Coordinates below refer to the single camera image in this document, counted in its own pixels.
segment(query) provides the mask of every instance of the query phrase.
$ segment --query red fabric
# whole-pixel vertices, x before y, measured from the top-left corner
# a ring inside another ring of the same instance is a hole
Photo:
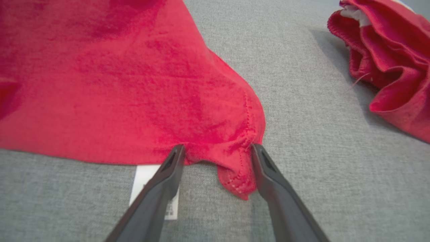
[[[381,90],[370,110],[398,128],[430,142],[430,23],[389,0],[344,0],[371,22],[333,13],[329,30],[350,47],[350,72]]]
[[[0,4],[0,147],[109,164],[185,144],[247,199],[265,121],[252,88],[205,45],[181,0]]]

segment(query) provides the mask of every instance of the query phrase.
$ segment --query gray table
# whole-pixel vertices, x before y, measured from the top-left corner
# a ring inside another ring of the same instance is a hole
[[[372,114],[373,88],[350,89],[348,52],[326,28],[337,1],[185,3],[209,48],[259,96],[264,146],[333,242],[429,241],[430,145]],[[429,13],[426,0],[407,3]],[[102,241],[128,207],[134,172],[0,150],[0,241]],[[201,163],[184,169],[179,219],[161,241],[274,236],[259,194],[236,198]]]

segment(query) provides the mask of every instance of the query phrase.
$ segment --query white fabric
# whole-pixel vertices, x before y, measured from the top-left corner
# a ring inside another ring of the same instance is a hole
[[[341,11],[341,16],[357,20],[360,23],[360,27],[372,25],[366,14],[356,6],[346,5],[344,8]]]

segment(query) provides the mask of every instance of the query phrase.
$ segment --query white tag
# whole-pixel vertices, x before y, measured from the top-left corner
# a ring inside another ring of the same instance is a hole
[[[137,195],[142,191],[143,187],[148,183],[149,180],[157,172],[159,164],[148,164],[148,165],[138,165],[136,167],[135,180],[133,182],[132,194],[130,196],[131,205],[136,199]],[[178,219],[178,203],[179,203],[179,188],[175,197],[167,203],[165,220],[177,220]]]

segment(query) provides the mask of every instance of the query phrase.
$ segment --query loose thread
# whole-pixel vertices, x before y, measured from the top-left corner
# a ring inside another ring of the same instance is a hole
[[[363,76],[361,76],[360,78],[358,78],[350,87],[350,90],[355,86],[355,84],[357,84],[363,77],[369,75],[371,72],[364,74]]]

